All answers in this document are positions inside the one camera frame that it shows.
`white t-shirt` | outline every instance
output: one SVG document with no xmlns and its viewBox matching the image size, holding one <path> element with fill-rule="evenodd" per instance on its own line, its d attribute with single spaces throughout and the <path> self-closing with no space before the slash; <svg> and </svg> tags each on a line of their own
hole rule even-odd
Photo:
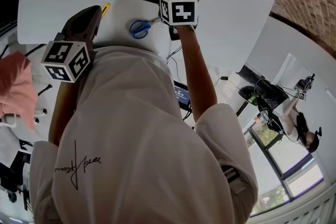
<svg viewBox="0 0 336 224">
<path fill-rule="evenodd" d="M 244 223 L 257 181 L 237 116 L 182 121 L 163 60 L 99 49 L 59 147 L 34 145 L 35 223 Z"/>
<path fill-rule="evenodd" d="M 289 102 L 290 102 L 289 98 L 285 99 L 283 103 L 278 105 L 273 110 L 273 113 L 275 112 L 275 115 L 278 116 L 282 127 L 285 129 L 285 133 L 288 139 L 294 142 L 298 141 L 301 143 L 301 141 L 298 140 L 299 134 L 298 134 L 298 131 L 296 130 L 296 127 L 298 126 L 297 117 L 299 113 L 295 111 L 294 109 L 291 109 L 288 115 L 284 116 L 283 114 L 283 111 L 285 110 Z"/>
</svg>

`black hair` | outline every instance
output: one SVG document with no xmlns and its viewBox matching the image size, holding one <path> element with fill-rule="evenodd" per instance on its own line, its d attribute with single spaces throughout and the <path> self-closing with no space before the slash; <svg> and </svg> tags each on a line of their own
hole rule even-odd
<svg viewBox="0 0 336 224">
<path fill-rule="evenodd" d="M 306 145 L 307 141 L 305 133 L 309 132 L 306 118 L 304 117 L 304 114 L 302 112 L 299 112 L 299 115 L 297 116 L 296 120 L 297 120 L 296 130 L 298 131 L 299 139 L 301 139 L 302 143 Z M 318 148 L 319 144 L 320 141 L 318 135 L 315 134 L 313 142 L 310 144 L 309 147 L 307 147 L 308 152 L 313 153 Z"/>
</svg>

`black device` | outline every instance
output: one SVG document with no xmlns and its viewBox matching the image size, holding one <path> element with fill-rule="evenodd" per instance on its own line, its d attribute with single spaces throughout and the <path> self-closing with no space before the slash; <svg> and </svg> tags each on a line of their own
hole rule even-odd
<svg viewBox="0 0 336 224">
<path fill-rule="evenodd" d="M 174 89 L 180 108 L 185 111 L 191 112 L 192 110 L 190 106 L 190 98 L 187 85 L 174 81 Z"/>
</svg>

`yellow pencil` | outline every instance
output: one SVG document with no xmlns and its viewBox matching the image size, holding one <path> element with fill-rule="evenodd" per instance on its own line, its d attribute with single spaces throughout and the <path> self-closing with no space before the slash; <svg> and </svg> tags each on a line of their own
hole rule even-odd
<svg viewBox="0 0 336 224">
<path fill-rule="evenodd" d="M 106 3 L 104 8 L 101 10 L 101 18 L 104 17 L 106 11 L 109 9 L 110 3 Z"/>
</svg>

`monitor screen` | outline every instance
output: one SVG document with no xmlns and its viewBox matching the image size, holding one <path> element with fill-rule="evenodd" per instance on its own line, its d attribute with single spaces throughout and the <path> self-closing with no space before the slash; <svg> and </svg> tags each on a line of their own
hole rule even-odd
<svg viewBox="0 0 336 224">
<path fill-rule="evenodd" d="M 189 92 L 176 85 L 174 87 L 175 87 L 175 94 L 176 94 L 177 100 L 180 103 L 188 105 L 189 104 Z"/>
</svg>

